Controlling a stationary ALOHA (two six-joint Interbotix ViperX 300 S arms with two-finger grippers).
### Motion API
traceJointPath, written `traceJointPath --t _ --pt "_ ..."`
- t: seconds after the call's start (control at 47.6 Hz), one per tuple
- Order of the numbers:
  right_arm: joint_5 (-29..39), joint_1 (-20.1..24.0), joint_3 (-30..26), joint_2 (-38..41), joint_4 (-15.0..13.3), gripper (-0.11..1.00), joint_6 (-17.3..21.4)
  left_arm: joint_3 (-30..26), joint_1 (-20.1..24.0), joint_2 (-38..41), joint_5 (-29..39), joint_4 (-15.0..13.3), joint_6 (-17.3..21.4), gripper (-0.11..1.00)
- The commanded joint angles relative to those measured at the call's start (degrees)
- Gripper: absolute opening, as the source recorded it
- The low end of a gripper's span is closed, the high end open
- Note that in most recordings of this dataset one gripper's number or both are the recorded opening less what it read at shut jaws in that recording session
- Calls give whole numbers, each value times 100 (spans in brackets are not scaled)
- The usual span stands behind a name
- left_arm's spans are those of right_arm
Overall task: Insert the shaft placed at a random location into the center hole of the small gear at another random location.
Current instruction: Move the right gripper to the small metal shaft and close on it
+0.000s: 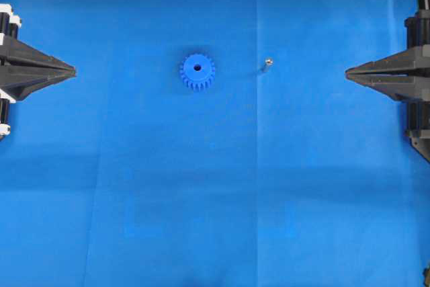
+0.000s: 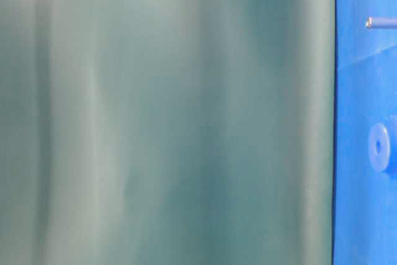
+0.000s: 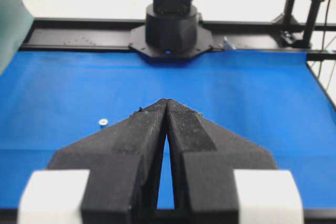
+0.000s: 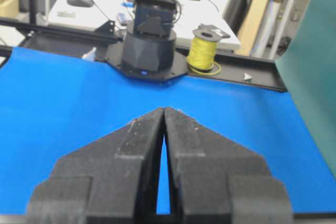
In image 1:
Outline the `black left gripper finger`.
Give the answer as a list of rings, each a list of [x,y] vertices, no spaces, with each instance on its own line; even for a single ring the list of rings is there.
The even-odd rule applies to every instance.
[[[22,101],[31,93],[75,77],[76,70],[46,67],[5,65],[1,67],[1,90],[16,101]]]
[[[12,38],[1,37],[1,59],[15,66],[41,67],[75,72],[75,67],[44,54],[27,44]]]

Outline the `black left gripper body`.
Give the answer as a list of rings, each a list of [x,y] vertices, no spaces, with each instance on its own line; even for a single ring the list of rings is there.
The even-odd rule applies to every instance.
[[[19,29],[22,26],[21,18],[13,13],[10,4],[1,4],[1,44],[4,36],[17,38]],[[11,132],[8,123],[10,105],[15,104],[16,100],[1,89],[1,140]]]

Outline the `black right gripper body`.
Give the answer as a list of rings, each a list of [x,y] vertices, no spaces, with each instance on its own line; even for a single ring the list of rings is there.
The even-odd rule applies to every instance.
[[[407,48],[420,49],[429,45],[429,10],[419,9],[404,21]],[[429,68],[411,74],[418,87],[418,96],[406,104],[407,128],[411,146],[429,162]]]

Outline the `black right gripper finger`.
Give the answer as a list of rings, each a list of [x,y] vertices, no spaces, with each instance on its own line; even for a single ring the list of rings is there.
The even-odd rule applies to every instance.
[[[380,92],[394,101],[429,102],[429,78],[406,75],[346,75],[356,82]]]
[[[347,69],[346,75],[399,75],[429,70],[429,45],[415,46],[380,60]]]

